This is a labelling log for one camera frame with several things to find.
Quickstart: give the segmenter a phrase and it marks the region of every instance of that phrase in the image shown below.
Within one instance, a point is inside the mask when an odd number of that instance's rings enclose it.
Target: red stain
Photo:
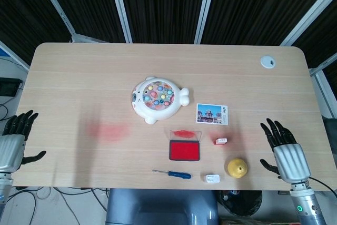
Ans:
[[[176,136],[183,137],[183,138],[192,138],[196,137],[194,132],[187,131],[187,130],[180,130],[180,131],[174,131],[173,132]]]
[[[91,124],[87,128],[88,134],[100,141],[114,142],[126,138],[130,131],[125,124]]]

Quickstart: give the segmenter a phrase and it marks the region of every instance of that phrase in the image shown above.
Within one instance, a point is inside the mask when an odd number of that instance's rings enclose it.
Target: robotic hand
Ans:
[[[289,129],[278,121],[267,119],[272,130],[261,123],[268,143],[274,152],[276,166],[271,166],[264,159],[260,162],[269,171],[274,172],[283,181],[291,184],[290,195],[296,207],[302,225],[326,225],[314,191],[308,183],[310,169],[302,147],[296,142]]]
[[[40,160],[46,151],[41,151],[36,156],[23,157],[26,141],[38,113],[33,110],[11,117],[0,136],[0,220],[5,208],[13,179],[11,174],[17,171],[21,164]]]

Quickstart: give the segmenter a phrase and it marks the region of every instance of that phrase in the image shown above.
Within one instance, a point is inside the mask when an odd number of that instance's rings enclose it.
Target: dark wall panel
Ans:
[[[331,2],[293,46],[303,50],[309,68],[317,67],[337,52],[337,0]]]
[[[70,38],[49,0],[0,0],[0,40],[27,64],[41,43]]]
[[[125,42],[115,0],[58,0],[58,2],[76,33],[107,42]]]
[[[124,0],[135,43],[193,43],[202,0]]]
[[[212,0],[203,44],[280,45],[316,0]]]

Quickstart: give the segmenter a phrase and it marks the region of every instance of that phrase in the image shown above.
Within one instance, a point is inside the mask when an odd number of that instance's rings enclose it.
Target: blue screwdriver handle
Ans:
[[[169,171],[168,172],[169,176],[177,177],[177,178],[182,178],[182,179],[190,179],[192,176],[188,173],[184,172],[175,172],[175,171]]]

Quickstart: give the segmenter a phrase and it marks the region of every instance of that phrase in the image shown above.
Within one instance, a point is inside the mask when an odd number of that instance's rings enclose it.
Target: white metal frame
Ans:
[[[131,37],[130,27],[128,25],[124,1],[123,0],[115,0],[115,3],[116,3],[118,15],[120,17],[120,21],[121,21],[121,24],[122,24],[122,29],[123,29],[125,41],[127,43],[132,43],[132,37]]]
[[[199,20],[198,20],[198,24],[197,24],[196,32],[195,32],[194,44],[201,43],[202,35],[205,29],[205,23],[206,23],[207,16],[210,10],[211,1],[212,0],[202,0]]]
[[[72,39],[73,39],[73,42],[109,43],[109,42],[101,41],[101,40],[99,40],[99,39],[92,38],[92,37],[89,37],[89,36],[85,36],[85,35],[82,35],[82,34],[74,34],[74,35],[72,36]]]
[[[330,64],[332,64],[336,60],[337,60],[337,53],[335,53],[334,55],[330,56],[323,63],[321,63],[320,65],[318,65],[316,68],[311,69],[309,71],[310,76],[315,75],[317,72],[319,72],[319,71],[323,70],[324,68],[328,67]]]
[[[333,0],[317,0],[280,46],[291,46]]]
[[[5,51],[15,62],[23,67],[25,71],[29,71],[29,65],[26,64],[17,54],[15,54],[9,47],[7,47],[2,41],[0,41],[0,47]]]
[[[61,5],[59,4],[59,2],[57,0],[50,0],[50,1],[54,5],[55,9],[57,10],[58,14],[60,15],[60,17],[63,20],[63,22],[66,25],[66,27],[68,28],[70,34],[73,36],[75,34],[75,29],[72,26],[72,24],[70,23],[67,15],[65,15],[65,13],[64,13]]]
[[[332,117],[336,119],[337,118],[337,100],[331,90],[331,87],[323,71],[320,70],[316,72],[314,75],[312,75],[312,79],[313,79],[313,82],[316,83],[314,84],[314,87],[315,85],[317,85],[320,90],[319,94],[317,94],[317,91],[316,91],[316,97],[318,99],[321,112],[324,110],[325,111],[324,116],[326,116],[327,118]]]

